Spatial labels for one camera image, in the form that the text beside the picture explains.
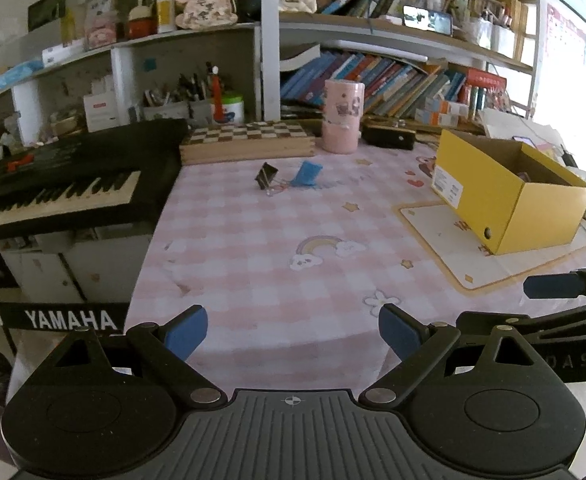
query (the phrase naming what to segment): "blue binder clip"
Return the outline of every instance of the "blue binder clip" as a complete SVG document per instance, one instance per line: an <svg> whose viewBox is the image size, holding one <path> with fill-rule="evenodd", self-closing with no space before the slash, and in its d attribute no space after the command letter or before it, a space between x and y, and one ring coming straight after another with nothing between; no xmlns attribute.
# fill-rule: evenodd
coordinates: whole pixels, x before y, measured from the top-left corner
<svg viewBox="0 0 586 480"><path fill-rule="evenodd" d="M297 172L295 178L291 180L291 186L314 186L315 180L319 175L320 171L322 171L321 164L315 164L313 162L305 160L304 162L302 162L302 166L299 168L299 171Z"/></svg>

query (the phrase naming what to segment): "chessboard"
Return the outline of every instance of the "chessboard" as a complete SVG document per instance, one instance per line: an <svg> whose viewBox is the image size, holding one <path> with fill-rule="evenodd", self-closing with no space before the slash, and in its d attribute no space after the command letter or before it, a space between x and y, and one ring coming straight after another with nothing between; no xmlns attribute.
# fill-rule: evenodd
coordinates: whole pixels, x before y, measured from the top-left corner
<svg viewBox="0 0 586 480"><path fill-rule="evenodd" d="M183 166L314 154L312 134L299 124L274 121L199 128L180 145Z"/></svg>

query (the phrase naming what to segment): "tablecloth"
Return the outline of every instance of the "tablecloth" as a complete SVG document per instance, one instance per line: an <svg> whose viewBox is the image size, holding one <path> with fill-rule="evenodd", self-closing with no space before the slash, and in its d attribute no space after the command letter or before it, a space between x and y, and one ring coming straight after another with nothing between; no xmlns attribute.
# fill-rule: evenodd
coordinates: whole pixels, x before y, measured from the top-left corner
<svg viewBox="0 0 586 480"><path fill-rule="evenodd" d="M153 235L127 328L163 324L192 304L209 333L188 360L231 394L235 388L351 388L357 394L397 359L377 331L383 303L427 324L465 310L548 314L574 304L532 301L524 276L465 292L402 223L398 204L437 200L435 152L360 146L320 152L314 189L254 181L263 160L182 168ZM301 159L270 160L291 180ZM546 272L586 266L586 249Z"/></svg>

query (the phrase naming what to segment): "yellow box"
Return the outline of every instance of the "yellow box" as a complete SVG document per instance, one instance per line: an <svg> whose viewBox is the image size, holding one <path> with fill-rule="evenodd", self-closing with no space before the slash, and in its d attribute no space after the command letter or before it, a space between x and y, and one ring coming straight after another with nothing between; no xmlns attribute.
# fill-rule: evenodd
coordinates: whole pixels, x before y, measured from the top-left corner
<svg viewBox="0 0 586 480"><path fill-rule="evenodd" d="M569 244L586 211L586 182L515 140L443 130L432 187L493 254Z"/></svg>

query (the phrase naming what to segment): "binder clip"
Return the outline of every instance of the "binder clip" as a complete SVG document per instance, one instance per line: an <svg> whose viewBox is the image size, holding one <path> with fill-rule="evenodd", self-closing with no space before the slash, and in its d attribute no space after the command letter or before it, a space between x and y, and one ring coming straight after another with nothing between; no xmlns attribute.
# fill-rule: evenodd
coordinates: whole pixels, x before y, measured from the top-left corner
<svg viewBox="0 0 586 480"><path fill-rule="evenodd" d="M295 178L291 180L291 186L314 186L317 175L322 171L322 168L323 166L321 164L315 164L314 162L305 160L302 162L302 166L299 168Z"/></svg>
<svg viewBox="0 0 586 480"><path fill-rule="evenodd" d="M277 168L273 168L268 162L262 164L260 172L257 174L255 180L262 190L269 190L275 174L278 173Z"/></svg>

